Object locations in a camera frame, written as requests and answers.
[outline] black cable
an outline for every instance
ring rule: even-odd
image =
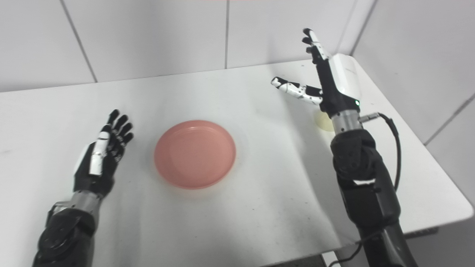
[[[351,256],[349,256],[348,258],[344,258],[344,259],[340,259],[340,260],[334,260],[330,263],[330,265],[328,267],[332,267],[333,265],[337,264],[337,263],[343,263],[343,262],[347,262],[347,261],[350,261],[352,260],[356,255],[358,255],[358,253],[360,252],[361,248],[363,248],[363,243],[368,241],[369,239],[375,237],[377,234],[381,233],[381,231],[376,231],[372,234],[370,234],[369,236],[361,239],[361,241],[358,241],[357,244],[358,244],[358,247],[356,248],[355,252],[353,252],[353,254]]]
[[[386,115],[384,115],[383,113],[378,113],[378,114],[388,124],[388,126],[391,129],[391,132],[394,136],[394,139],[396,140],[397,163],[396,163],[396,178],[394,179],[394,191],[397,191],[398,187],[399,187],[399,181],[401,179],[401,141],[399,139],[398,129],[396,128],[396,125],[394,124],[394,121],[392,119],[390,119],[389,117],[387,117]],[[333,265],[335,265],[337,263],[343,263],[343,262],[347,262],[347,261],[352,260],[353,258],[355,258],[356,255],[358,255],[358,253],[363,248],[363,243],[366,242],[367,240],[373,238],[374,236],[376,236],[379,233],[381,233],[381,231],[376,231],[376,232],[370,234],[369,236],[361,239],[361,241],[357,242],[358,247],[356,248],[355,252],[353,252],[353,254],[351,254],[351,256],[349,256],[347,258],[344,258],[344,259],[332,261],[328,267],[332,267]]]
[[[396,163],[396,178],[394,179],[394,190],[397,191],[399,187],[399,181],[401,179],[401,141],[399,140],[399,133],[394,121],[388,118],[383,113],[378,113],[381,118],[388,124],[391,129],[394,139],[396,140],[396,151],[397,151],[397,163]]]

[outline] robotic hand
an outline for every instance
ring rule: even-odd
[[[72,199],[49,211],[33,267],[90,266],[100,202],[112,190],[117,165],[133,138],[127,115],[114,125],[118,116],[118,110],[112,111],[97,140],[85,149],[74,174]]]
[[[300,86],[279,77],[271,84],[319,105],[332,120],[333,167],[347,214],[361,237],[352,257],[363,246],[371,267],[416,267],[399,225],[401,211],[395,189],[400,174],[400,143],[396,127],[381,113],[360,116],[361,93],[353,59],[330,55],[312,30],[304,29],[304,34],[302,42],[309,45],[307,53],[312,54],[322,88]],[[386,120],[396,137],[398,171],[394,186],[373,137],[362,126],[377,117]]]

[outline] white tile wall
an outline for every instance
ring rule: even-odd
[[[354,52],[422,142],[475,93],[475,1],[378,1]]]
[[[99,82],[224,68],[226,1],[66,5]]]
[[[0,1],[0,92],[92,82],[58,0]]]
[[[310,58],[301,42],[304,28],[313,29],[327,50],[335,53],[355,1],[231,1],[228,67]],[[364,20],[366,13],[362,10],[358,16]]]

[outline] fingertip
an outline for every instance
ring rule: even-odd
[[[310,37],[310,31],[312,31],[312,30],[309,29],[309,28],[305,28],[304,29],[304,34],[307,35],[308,37]]]
[[[123,143],[127,144],[128,142],[130,142],[130,140],[133,139],[133,133],[128,133],[124,136],[123,138]]]
[[[311,45],[312,44],[312,40],[309,38],[309,37],[304,37],[302,39],[302,42],[307,44],[307,45]]]
[[[109,124],[106,124],[106,125],[104,125],[104,127],[102,127],[101,132],[108,132],[108,133],[110,133],[111,130],[112,130],[111,126],[110,126]]]

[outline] robotic finger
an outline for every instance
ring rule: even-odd
[[[299,83],[289,82],[280,77],[274,77],[271,84],[277,89],[313,105],[322,102],[322,90],[313,86],[301,86]]]

